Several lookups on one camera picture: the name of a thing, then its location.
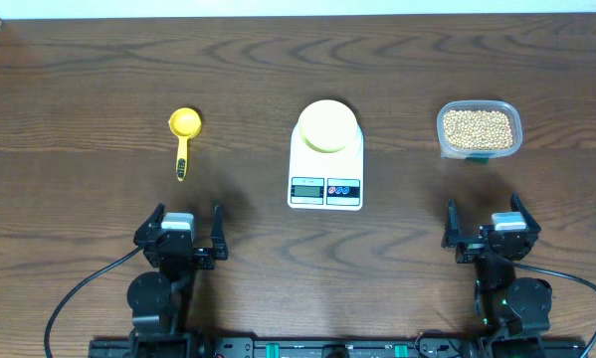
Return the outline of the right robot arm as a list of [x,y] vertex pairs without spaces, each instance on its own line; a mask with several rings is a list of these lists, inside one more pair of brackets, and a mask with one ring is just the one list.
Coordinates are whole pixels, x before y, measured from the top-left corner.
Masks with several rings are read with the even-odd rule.
[[492,214],[489,225],[465,235],[457,206],[447,204],[443,248],[455,250],[458,264],[476,270],[475,306],[489,332],[477,339],[484,357],[544,357],[541,334],[550,328],[551,285],[539,278],[516,276],[515,268],[530,253],[541,227],[517,194],[508,212]]

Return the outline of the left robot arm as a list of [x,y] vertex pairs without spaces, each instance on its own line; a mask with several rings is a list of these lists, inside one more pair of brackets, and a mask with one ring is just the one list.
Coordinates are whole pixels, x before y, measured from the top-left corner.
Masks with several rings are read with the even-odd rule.
[[194,216],[165,211],[162,204],[135,231],[133,242],[153,267],[130,284],[130,357],[212,357],[212,339],[185,328],[188,304],[200,270],[229,256],[222,207],[214,208],[211,245],[198,247]]

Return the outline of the yellow measuring scoop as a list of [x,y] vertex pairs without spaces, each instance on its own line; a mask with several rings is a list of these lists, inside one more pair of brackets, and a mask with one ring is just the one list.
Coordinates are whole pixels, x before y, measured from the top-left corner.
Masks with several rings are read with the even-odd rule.
[[178,138],[176,178],[179,181],[183,181],[189,165],[188,143],[200,133],[202,119],[195,109],[181,107],[171,114],[168,124],[171,132]]

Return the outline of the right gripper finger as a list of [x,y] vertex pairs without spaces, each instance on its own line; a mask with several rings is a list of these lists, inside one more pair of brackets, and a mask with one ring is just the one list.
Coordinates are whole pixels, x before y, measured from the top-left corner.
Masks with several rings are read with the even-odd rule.
[[460,219],[453,200],[448,201],[447,210],[448,216],[444,231],[444,247],[453,248],[457,245],[461,235]]
[[526,229],[530,232],[539,232],[540,226],[538,223],[533,219],[533,217],[528,213],[528,211],[523,206],[519,196],[517,193],[513,193],[510,197],[510,206],[514,212],[521,213],[525,223]]

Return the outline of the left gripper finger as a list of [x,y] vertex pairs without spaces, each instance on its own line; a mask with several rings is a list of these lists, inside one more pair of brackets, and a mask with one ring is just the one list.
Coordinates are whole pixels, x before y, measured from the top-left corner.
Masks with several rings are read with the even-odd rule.
[[135,231],[137,237],[149,237],[160,229],[164,217],[165,206],[159,203],[152,214]]
[[225,249],[227,247],[223,230],[223,212],[221,205],[216,205],[214,208],[214,222],[212,224],[210,239],[214,249]]

